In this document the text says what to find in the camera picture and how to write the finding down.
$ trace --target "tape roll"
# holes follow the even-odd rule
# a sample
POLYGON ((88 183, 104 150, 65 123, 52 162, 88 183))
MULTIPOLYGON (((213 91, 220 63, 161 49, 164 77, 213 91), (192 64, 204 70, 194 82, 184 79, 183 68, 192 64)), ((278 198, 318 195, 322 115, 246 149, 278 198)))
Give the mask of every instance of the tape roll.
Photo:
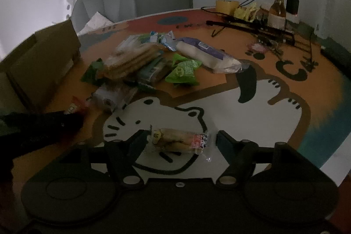
POLYGON ((236 0, 216 0, 216 12, 234 15, 234 11, 239 7, 236 0))

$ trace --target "cardboard box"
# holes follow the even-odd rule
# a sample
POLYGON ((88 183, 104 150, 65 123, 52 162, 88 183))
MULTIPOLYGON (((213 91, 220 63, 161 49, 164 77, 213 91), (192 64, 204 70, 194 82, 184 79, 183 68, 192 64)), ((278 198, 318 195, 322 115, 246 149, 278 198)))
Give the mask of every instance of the cardboard box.
POLYGON ((5 101, 4 92, 16 94, 6 108, 18 110, 20 102, 28 111, 42 111, 80 58, 79 48, 70 20, 35 32, 0 62, 0 102, 5 101))

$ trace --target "gray chair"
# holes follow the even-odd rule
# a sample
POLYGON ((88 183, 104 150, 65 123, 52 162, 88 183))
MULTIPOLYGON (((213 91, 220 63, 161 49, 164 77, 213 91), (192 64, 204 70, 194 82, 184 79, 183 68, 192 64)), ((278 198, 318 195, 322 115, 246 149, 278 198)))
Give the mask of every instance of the gray chair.
POLYGON ((77 0, 71 16, 74 30, 78 33, 96 12, 113 23, 135 18, 135 0, 77 0))

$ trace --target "purple label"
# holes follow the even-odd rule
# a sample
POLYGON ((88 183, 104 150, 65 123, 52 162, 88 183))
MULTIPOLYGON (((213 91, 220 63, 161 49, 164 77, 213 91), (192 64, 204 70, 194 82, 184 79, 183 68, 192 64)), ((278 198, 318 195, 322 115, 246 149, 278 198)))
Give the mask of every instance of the purple label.
POLYGON ((183 37, 178 39, 178 41, 182 41, 184 43, 187 43, 189 45, 192 45, 196 48, 198 48, 199 50, 214 56, 217 59, 223 60, 223 53, 222 51, 219 51, 217 49, 215 49, 214 47, 211 47, 203 42, 201 42, 199 39, 195 39, 195 38, 191 38, 191 37, 183 37))

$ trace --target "green snack package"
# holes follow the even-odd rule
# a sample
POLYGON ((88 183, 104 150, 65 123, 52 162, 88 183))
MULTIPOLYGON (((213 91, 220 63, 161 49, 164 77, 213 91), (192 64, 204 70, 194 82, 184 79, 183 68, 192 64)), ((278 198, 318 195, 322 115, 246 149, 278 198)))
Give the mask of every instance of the green snack package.
POLYGON ((102 86, 106 82, 106 78, 99 79, 99 71, 102 71, 104 68, 104 63, 102 59, 98 59, 90 64, 82 78, 82 82, 93 84, 97 87, 102 86))
POLYGON ((198 69, 201 64, 198 60, 191 60, 179 54, 174 54, 173 67, 176 68, 166 77, 165 81, 174 84, 185 83, 197 86, 199 83, 195 78, 194 70, 198 69))

